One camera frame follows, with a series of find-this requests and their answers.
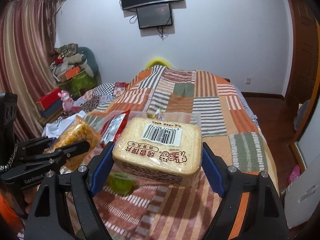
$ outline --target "red box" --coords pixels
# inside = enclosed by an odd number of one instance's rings
[[[39,110],[44,111],[49,106],[51,106],[55,101],[57,101],[60,97],[58,93],[61,93],[61,88],[55,88],[50,93],[41,97],[38,102],[36,102],[36,106]]]

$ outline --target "striped blanket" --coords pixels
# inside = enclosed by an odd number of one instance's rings
[[[94,124],[114,110],[154,113],[159,107],[165,112],[190,113],[191,123],[200,116],[203,141],[216,155],[242,172],[268,171],[277,188],[275,164],[260,129],[246,114],[234,86],[209,72],[154,66],[140,72],[122,95],[99,105],[86,120]],[[86,161],[100,151],[95,149]],[[239,233],[247,200],[243,194],[230,238]],[[220,198],[201,170],[192,187],[137,178],[130,195],[117,195],[105,186],[94,201],[113,239],[189,240],[202,238]],[[68,202],[75,220],[71,195]]]

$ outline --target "wooden floor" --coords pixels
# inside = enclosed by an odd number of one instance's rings
[[[288,177],[296,165],[288,145],[295,134],[293,119],[297,110],[289,108],[284,101],[277,98],[245,99],[258,117],[261,131],[275,160],[279,189],[285,189],[289,185]]]

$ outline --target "pink slipper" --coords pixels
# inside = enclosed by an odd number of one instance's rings
[[[293,168],[293,171],[291,172],[290,176],[289,176],[289,184],[291,184],[297,177],[299,177],[301,175],[301,172],[300,172],[300,168],[299,168],[299,165],[296,165],[294,168]]]

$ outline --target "baseboard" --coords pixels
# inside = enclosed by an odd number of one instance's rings
[[[244,97],[247,98],[279,98],[284,100],[283,95],[278,94],[267,94],[267,93],[253,93],[253,92],[241,92]]]

